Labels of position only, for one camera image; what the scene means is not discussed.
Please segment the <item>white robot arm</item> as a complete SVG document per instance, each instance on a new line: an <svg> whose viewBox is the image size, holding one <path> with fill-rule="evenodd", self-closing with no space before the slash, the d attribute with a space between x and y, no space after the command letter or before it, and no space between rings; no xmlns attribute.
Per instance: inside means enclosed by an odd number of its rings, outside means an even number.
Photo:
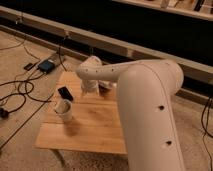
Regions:
<svg viewBox="0 0 213 171"><path fill-rule="evenodd" d="M79 78L117 84L117 104L130 171L185 171L171 96L184 80L172 60L137 60L94 65L87 59Z"/></svg>

